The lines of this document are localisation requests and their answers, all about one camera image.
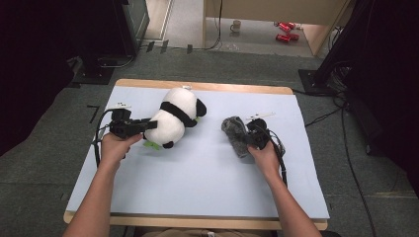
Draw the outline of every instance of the white board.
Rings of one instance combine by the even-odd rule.
[[[132,105],[132,119],[151,118],[168,89],[114,88],[108,106]],[[171,149],[133,145],[115,179],[111,212],[209,217],[278,217],[253,157],[238,158],[221,130],[224,119],[257,113],[284,143],[289,189],[310,218],[329,214],[318,184],[301,112],[294,95],[193,91],[208,113]],[[102,125],[110,122],[106,116]],[[89,150],[66,210],[75,211],[96,172]]]

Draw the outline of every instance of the black mark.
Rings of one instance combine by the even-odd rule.
[[[62,194],[60,200],[69,200],[69,194]]]
[[[163,45],[161,46],[160,53],[166,52],[167,44],[169,44],[168,39],[163,42]]]
[[[147,52],[153,50],[153,47],[154,47],[154,41],[148,44]]]
[[[189,54],[189,53],[191,53],[192,52],[192,45],[191,44],[188,44],[188,51],[187,51],[187,54]]]
[[[87,105],[87,108],[96,108],[95,112],[93,113],[92,118],[91,118],[91,119],[90,119],[90,121],[89,121],[89,123],[92,123],[92,122],[93,122],[93,120],[94,120],[94,119],[95,119],[95,117],[96,117],[96,114],[98,113],[98,110],[99,110],[100,106],[90,106],[90,105]]]

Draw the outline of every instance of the gray carpet floor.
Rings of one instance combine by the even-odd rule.
[[[62,216],[93,137],[95,109],[105,107],[120,78],[286,86],[302,90],[298,69],[316,69],[320,59],[237,52],[158,48],[142,50],[114,72],[107,86],[65,88],[31,136],[0,158],[0,236],[60,236]],[[296,94],[305,122],[336,109],[331,98]],[[386,157],[365,153],[366,141],[350,112],[307,128],[320,186],[330,212],[328,230],[342,236],[373,236],[366,209],[345,154],[367,201],[377,236],[418,236],[419,201],[405,173]],[[111,236],[122,236],[122,226]]]

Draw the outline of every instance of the black panda ear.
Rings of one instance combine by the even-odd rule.
[[[173,141],[167,142],[166,144],[163,144],[163,148],[165,149],[170,149],[173,147],[175,143],[173,143]]]
[[[204,103],[197,99],[197,117],[203,117],[207,114],[207,107],[204,105]]]

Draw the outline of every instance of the stuffed animal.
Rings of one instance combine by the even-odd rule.
[[[160,110],[151,118],[157,120],[157,128],[147,130],[144,138],[166,149],[172,148],[183,137],[185,127],[195,126],[196,119],[206,113],[207,107],[190,90],[171,89]]]

